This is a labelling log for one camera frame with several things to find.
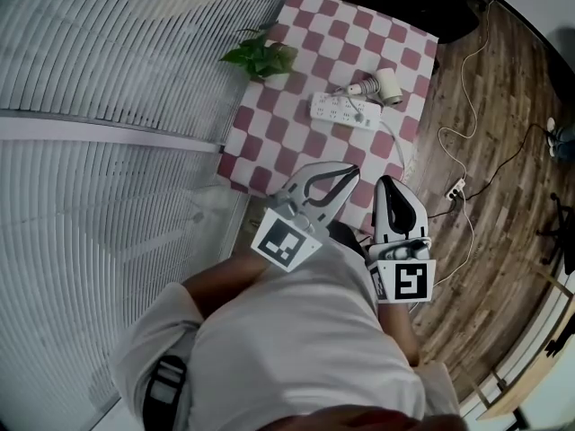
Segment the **grey window frame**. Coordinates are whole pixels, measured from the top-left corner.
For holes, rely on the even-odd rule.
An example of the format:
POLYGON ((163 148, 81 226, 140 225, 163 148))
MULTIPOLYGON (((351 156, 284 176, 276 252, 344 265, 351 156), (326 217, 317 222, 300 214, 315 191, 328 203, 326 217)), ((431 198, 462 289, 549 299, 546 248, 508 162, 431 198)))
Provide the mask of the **grey window frame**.
POLYGON ((151 128, 19 110, 0 110, 0 141, 95 142, 205 154, 222 152, 222 146, 217 143, 151 128))

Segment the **white window blinds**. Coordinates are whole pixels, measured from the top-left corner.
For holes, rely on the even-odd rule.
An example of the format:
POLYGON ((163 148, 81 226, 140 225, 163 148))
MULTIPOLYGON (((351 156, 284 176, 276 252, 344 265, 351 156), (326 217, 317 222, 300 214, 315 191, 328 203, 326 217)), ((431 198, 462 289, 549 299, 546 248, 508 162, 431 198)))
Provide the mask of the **white window blinds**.
MULTIPOLYGON (((223 144, 247 84, 219 61, 284 0, 0 0, 0 110, 223 144)), ((109 357, 161 288, 214 262, 238 196, 219 154, 0 141, 0 430, 86 431, 109 357)))

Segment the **person's white shirt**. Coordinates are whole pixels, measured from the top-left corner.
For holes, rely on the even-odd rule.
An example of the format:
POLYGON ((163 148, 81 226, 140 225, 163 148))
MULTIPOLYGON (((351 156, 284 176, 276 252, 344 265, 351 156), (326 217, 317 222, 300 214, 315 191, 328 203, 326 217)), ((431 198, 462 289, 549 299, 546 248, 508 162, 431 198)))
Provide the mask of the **person's white shirt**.
POLYGON ((204 319, 171 283, 111 358, 146 431, 466 431, 445 365, 411 367, 363 259, 328 241, 204 319))

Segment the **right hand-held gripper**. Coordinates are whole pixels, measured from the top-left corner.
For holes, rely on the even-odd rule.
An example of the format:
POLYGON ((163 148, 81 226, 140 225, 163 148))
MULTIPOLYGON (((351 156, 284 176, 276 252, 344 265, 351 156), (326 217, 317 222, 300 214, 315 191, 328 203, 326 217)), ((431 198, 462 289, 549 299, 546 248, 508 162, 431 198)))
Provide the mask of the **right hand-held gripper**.
POLYGON ((380 244, 367 250, 367 269, 377 301, 429 302, 437 262, 430 257, 428 214, 421 201, 402 182, 384 175, 375 185, 373 225, 380 244), (410 240, 390 242, 394 228, 410 240))

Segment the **person's right forearm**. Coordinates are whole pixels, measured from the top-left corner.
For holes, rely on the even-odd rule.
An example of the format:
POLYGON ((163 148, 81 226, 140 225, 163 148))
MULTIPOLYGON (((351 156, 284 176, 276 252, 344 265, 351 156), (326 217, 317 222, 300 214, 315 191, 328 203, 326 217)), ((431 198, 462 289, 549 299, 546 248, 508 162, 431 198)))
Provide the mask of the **person's right forearm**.
POLYGON ((411 324, 409 308, 406 303, 380 303, 378 320, 382 330, 390 336, 405 355, 409 365, 420 364, 420 348, 411 324))

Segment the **small black object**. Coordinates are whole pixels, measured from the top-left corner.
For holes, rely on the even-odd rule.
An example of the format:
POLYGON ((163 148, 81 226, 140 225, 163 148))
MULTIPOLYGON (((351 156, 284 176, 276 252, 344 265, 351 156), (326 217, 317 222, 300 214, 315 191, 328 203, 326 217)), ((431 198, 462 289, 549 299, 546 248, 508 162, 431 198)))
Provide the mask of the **small black object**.
POLYGON ((565 327, 562 333, 556 339, 551 339, 545 347, 546 356, 555 357, 563 349, 565 343, 569 340, 572 333, 573 329, 565 327))

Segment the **green potted plant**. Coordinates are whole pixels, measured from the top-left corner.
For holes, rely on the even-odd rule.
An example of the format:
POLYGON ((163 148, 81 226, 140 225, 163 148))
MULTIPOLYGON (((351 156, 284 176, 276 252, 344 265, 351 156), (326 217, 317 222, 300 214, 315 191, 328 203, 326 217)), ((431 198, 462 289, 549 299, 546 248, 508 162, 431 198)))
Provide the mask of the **green potted plant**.
POLYGON ((278 21, 265 22, 257 28, 237 30, 237 33, 248 33, 251 37, 242 40, 219 61, 242 68, 252 80, 265 80, 273 75, 290 74, 298 49, 280 41, 268 43, 271 30, 278 24, 278 21))

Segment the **red white checkered tablecloth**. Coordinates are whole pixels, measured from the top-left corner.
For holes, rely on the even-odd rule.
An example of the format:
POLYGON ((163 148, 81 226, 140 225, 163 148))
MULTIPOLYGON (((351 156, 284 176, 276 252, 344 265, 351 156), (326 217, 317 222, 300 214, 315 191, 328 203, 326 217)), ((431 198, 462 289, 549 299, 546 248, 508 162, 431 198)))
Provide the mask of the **red white checkered tablecloth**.
POLYGON ((276 192, 308 163, 338 161, 360 169, 339 219, 370 232, 376 181, 406 167, 429 90, 437 40, 374 10, 339 0, 286 0, 270 41, 297 48, 289 75, 248 85, 228 135, 219 174, 253 195, 276 192), (315 92, 333 92, 390 67, 402 102, 382 112, 375 131, 312 119, 315 92))

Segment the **white hair dryer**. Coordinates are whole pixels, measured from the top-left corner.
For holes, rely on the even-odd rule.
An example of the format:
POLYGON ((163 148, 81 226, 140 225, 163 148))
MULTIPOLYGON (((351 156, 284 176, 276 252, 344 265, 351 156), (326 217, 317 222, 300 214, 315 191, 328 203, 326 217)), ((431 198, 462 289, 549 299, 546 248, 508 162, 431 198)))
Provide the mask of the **white hair dryer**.
POLYGON ((339 88, 333 94, 365 96, 385 107, 393 107, 403 101, 403 91, 392 68, 379 69, 368 78, 339 88))

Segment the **black office chair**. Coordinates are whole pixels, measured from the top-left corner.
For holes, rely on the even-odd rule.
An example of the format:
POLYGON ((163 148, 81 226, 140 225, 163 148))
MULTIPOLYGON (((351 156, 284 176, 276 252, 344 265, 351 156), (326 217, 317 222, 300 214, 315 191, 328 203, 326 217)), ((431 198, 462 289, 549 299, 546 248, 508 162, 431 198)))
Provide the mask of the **black office chair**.
POLYGON ((553 239, 553 249, 548 257, 540 259, 542 265, 551 265, 558 253, 566 252, 571 246, 575 247, 575 209, 565 206, 555 192, 550 194, 551 201, 556 208, 558 227, 555 229, 536 230, 537 237, 548 237, 553 239))

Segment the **white power strip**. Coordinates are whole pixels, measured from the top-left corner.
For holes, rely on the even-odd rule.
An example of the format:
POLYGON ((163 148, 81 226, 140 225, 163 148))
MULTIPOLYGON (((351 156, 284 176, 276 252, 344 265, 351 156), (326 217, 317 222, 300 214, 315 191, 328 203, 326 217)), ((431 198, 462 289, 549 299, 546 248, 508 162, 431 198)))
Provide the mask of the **white power strip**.
POLYGON ((358 98, 324 92, 315 92, 311 97, 310 116, 312 119, 375 131, 379 127, 381 114, 380 105, 358 98), (357 123, 354 119, 354 115, 358 112, 364 115, 361 123, 357 123))

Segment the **wooden table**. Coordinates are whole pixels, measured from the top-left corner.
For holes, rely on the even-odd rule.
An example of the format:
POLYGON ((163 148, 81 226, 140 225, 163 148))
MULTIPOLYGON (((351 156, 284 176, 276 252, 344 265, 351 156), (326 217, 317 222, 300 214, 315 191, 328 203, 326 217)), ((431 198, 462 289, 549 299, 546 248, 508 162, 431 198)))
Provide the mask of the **wooden table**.
POLYGON ((567 352, 572 336, 555 357, 547 357, 545 347, 570 321, 575 322, 575 271, 568 274, 561 267, 548 281, 550 293, 518 343, 461 404, 464 418, 481 424, 510 416, 533 395, 567 352))

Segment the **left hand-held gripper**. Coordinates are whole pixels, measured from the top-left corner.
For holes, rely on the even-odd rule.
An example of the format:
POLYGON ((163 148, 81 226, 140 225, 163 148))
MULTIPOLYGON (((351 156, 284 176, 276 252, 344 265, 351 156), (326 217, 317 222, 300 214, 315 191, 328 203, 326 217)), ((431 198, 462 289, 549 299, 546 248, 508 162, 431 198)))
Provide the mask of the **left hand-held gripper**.
POLYGON ((291 177, 287 189, 269 196, 251 249, 286 272, 299 267, 326 243, 328 225, 345 205, 359 178, 353 163, 304 165, 291 177), (310 189, 325 180, 336 182, 321 198, 310 195, 310 189))

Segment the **person's left forearm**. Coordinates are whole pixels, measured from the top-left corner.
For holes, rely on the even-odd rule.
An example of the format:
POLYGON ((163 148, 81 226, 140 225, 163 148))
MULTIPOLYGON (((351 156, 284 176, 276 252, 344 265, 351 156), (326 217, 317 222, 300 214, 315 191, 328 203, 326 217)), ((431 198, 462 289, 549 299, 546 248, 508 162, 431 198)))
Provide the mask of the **person's left forearm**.
POLYGON ((254 285, 270 263, 253 251, 236 253, 189 277, 183 286, 204 319, 254 285))

